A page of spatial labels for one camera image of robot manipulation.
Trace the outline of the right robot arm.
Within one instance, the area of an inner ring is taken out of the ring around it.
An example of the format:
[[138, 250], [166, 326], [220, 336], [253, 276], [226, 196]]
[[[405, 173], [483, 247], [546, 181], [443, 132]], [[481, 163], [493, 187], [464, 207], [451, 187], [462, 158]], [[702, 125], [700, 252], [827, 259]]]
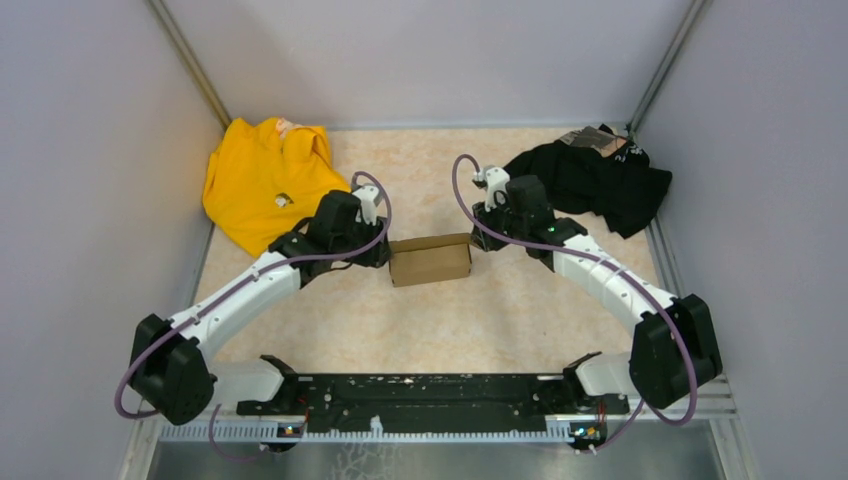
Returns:
[[465, 210], [478, 248], [523, 247], [599, 301], [630, 335], [629, 351], [590, 353], [567, 367], [563, 398], [569, 408], [588, 412], [602, 395], [620, 394], [666, 409], [722, 374], [703, 299], [652, 285], [604, 250], [579, 222], [556, 217], [537, 177], [513, 179], [500, 167], [487, 167], [474, 174], [473, 183], [486, 194]]

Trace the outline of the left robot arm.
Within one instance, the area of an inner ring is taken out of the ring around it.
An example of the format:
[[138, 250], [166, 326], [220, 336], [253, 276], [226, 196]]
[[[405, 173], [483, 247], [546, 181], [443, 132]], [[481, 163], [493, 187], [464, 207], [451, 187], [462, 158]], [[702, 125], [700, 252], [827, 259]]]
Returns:
[[332, 190], [315, 214], [272, 241], [243, 273], [210, 297], [168, 318], [151, 314], [136, 327], [131, 360], [117, 395], [138, 393], [173, 425], [219, 406], [277, 414], [300, 399], [291, 371], [272, 357], [221, 363], [217, 353], [280, 300], [330, 272], [336, 262], [380, 268], [389, 259], [388, 196], [375, 184]]

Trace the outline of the brown cardboard box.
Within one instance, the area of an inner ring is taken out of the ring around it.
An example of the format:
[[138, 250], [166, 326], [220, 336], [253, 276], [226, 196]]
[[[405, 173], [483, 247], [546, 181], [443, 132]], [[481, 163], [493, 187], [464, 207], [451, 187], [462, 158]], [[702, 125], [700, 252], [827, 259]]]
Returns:
[[395, 288], [466, 278], [471, 236], [456, 233], [391, 241], [389, 271]]

